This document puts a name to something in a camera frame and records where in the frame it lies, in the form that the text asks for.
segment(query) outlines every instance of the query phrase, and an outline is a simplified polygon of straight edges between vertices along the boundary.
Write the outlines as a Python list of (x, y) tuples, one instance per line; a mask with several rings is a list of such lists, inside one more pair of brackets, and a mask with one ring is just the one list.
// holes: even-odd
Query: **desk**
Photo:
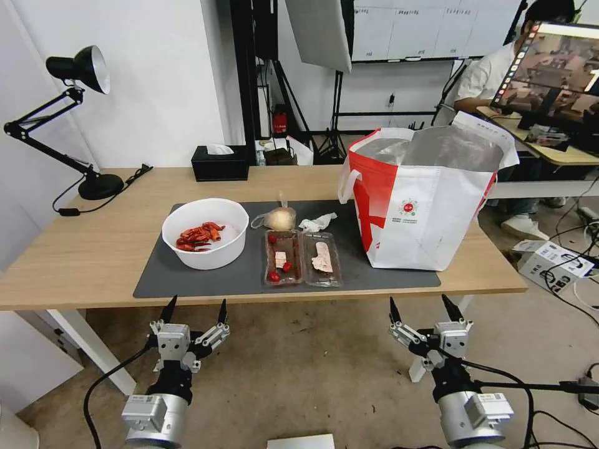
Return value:
[[(517, 141), (519, 141), (527, 151), (535, 157), (545, 159), (557, 167), (564, 166), (593, 166), (599, 167), (599, 158), (585, 153), (576, 147), (569, 146), (564, 152), (554, 150), (541, 145), (525, 142), (528, 131), (518, 129), (518, 123), (521, 116), (518, 113), (511, 115), (499, 115), (497, 112), (486, 106), (477, 107), (477, 111), (494, 123), (509, 131)], [(551, 198), (554, 196), (580, 196), (585, 190), (591, 187), (590, 181), (538, 181), (538, 182), (518, 182), (518, 183), (499, 183), (494, 191), (489, 195), (490, 198)], [(599, 185), (585, 193), (585, 196), (599, 196)]]
[[(0, 279), (0, 310), (48, 309), (65, 331), (104, 371), (117, 359), (75, 309), (162, 306), (167, 298), (132, 294), (162, 222), (175, 203), (219, 196), (235, 201), (273, 201), (280, 187), (288, 200), (337, 197), (341, 166), (251, 167), (248, 181), (197, 183), (191, 168), (155, 168), (105, 208), (79, 217), (58, 217)], [(127, 178), (133, 170), (111, 170)], [(74, 206), (89, 209), (80, 198)], [(473, 223), (439, 287), (392, 290), (304, 292), (227, 297), (240, 302), (438, 297), (442, 292), (520, 293), (527, 287), (493, 243)], [(181, 297), (180, 305), (219, 304), (221, 297)], [(125, 394), (135, 382), (125, 370), (111, 379)]]

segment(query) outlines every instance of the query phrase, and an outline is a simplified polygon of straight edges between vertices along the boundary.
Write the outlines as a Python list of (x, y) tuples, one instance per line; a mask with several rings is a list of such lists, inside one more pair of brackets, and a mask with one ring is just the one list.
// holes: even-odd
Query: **lamp arm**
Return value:
[[(32, 138), (29, 133), (40, 126), (46, 124), (47, 122), (55, 119), (56, 117), (64, 114), (65, 112), (73, 109), (75, 106), (80, 105), (83, 102), (83, 92), (84, 90), (80, 87), (70, 87), (65, 90), (63, 93), (58, 95), (56, 98), (48, 101), (41, 105), (40, 107), (34, 109), (33, 111), (25, 114), (23, 117), (18, 118), (13, 122), (8, 122), (4, 125), (4, 132), (6, 132), (10, 137), (19, 140), (20, 142), (26, 143), (30, 147), (35, 148), (36, 150), (41, 151), (43, 154), (50, 156), (65, 165), (77, 170), (80, 173), (83, 173), (85, 176), (97, 176), (97, 173), (94, 171), (92, 165), (84, 165), (82, 163), (77, 162), (72, 157), (59, 153), (58, 151), (48, 147), (44, 143)], [(44, 109), (50, 107), (51, 105), (61, 101), (62, 99), (69, 97), (73, 100), (73, 103), (65, 106), (64, 108), (54, 112), (50, 115), (45, 115), (43, 117), (34, 117), (39, 112), (42, 112)]]

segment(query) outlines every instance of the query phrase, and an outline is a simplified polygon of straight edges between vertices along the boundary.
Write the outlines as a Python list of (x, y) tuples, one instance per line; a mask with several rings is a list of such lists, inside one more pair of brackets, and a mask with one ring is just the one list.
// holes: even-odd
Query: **person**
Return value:
[[(491, 105), (491, 100), (499, 90), (516, 54), (537, 21), (570, 23), (574, 20), (573, 0), (537, 0), (527, 10), (520, 37), (480, 61), (473, 62), (460, 80), (454, 107), (458, 111), (476, 114), (479, 106)], [(499, 180), (508, 178), (515, 181), (510, 168), (499, 172)], [(540, 176), (540, 160), (529, 169), (522, 181), (535, 181)], [(537, 208), (538, 199), (519, 198), (507, 201), (509, 218), (501, 223), (501, 228), (521, 238), (548, 240), (541, 232), (538, 223), (530, 217)]]

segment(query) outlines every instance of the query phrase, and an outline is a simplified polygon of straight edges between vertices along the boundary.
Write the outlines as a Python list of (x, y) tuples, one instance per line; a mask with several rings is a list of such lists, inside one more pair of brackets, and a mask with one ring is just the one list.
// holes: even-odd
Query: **black desk lamp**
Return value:
[[(101, 94), (110, 92), (110, 75), (100, 49), (96, 46), (86, 47), (77, 53), (74, 58), (49, 57), (46, 60), (46, 68), (53, 77), (61, 79), (65, 85), (70, 87), (58, 97), (48, 101), (48, 103), (13, 122), (5, 124), (4, 132), (82, 173), (85, 180), (79, 185), (81, 198), (85, 200), (102, 200), (117, 195), (124, 188), (123, 180), (117, 175), (101, 175), (94, 170), (93, 165), (59, 153), (29, 135), (35, 129), (83, 102), (83, 92), (85, 90), (76, 85), (75, 80), (80, 80), (83, 84)], [(44, 109), (66, 97), (71, 98), (73, 103), (50, 115), (35, 117)]]

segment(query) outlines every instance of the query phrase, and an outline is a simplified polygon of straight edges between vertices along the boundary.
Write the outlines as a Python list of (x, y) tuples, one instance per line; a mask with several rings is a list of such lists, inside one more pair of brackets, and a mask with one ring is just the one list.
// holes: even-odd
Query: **logo on bag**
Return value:
[(414, 216), (418, 209), (418, 202), (412, 200), (406, 200), (401, 203), (400, 212), (402, 215)]

